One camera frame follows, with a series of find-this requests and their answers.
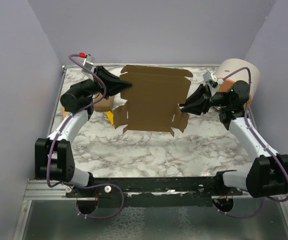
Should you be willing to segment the brown cardboard box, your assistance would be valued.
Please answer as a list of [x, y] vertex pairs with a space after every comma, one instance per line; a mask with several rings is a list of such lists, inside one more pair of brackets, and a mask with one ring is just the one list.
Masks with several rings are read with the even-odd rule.
[[187, 69], [124, 66], [119, 78], [132, 86], [120, 94], [125, 104], [112, 112], [114, 127], [123, 127], [124, 132], [184, 132], [189, 114], [180, 105], [186, 102], [192, 77]]

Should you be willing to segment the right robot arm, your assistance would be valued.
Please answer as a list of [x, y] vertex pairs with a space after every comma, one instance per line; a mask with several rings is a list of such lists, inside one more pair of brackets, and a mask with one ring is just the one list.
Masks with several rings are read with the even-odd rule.
[[244, 105], [250, 98], [250, 86], [238, 80], [225, 92], [211, 94], [207, 84], [200, 84], [196, 91], [180, 105], [183, 113], [200, 116], [211, 107], [220, 106], [219, 119], [253, 160], [245, 170], [226, 170], [216, 174], [213, 189], [224, 196], [237, 188], [248, 192], [253, 198], [266, 197], [276, 200], [285, 195], [288, 200], [288, 155], [271, 148], [259, 135], [248, 119]]

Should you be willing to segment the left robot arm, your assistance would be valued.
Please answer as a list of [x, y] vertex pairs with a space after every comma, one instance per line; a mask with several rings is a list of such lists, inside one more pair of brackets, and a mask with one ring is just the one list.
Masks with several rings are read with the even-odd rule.
[[91, 74], [92, 79], [71, 85], [60, 97], [66, 117], [54, 132], [38, 138], [34, 145], [35, 177], [77, 186], [78, 193], [85, 198], [94, 193], [94, 177], [75, 166], [72, 143], [94, 112], [94, 95], [101, 94], [102, 99], [107, 99], [132, 87], [131, 82], [121, 80], [103, 66], [95, 67]]

